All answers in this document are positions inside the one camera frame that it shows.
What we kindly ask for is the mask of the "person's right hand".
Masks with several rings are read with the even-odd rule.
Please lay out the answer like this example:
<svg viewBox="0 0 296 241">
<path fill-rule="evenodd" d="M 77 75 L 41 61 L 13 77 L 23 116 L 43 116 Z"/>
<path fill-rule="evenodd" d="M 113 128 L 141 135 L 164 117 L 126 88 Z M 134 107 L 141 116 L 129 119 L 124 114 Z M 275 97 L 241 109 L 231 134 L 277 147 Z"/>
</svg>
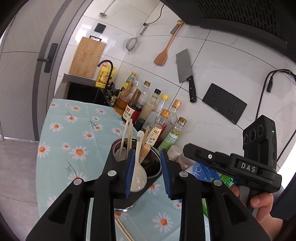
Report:
<svg viewBox="0 0 296 241">
<path fill-rule="evenodd" d="M 258 209 L 256 220 L 266 231 L 270 239 L 275 240 L 282 229 L 283 220 L 272 217 L 270 214 L 273 207 L 273 195 L 271 193 L 262 193 L 254 196 L 250 200 L 250 205 Z"/>
</svg>

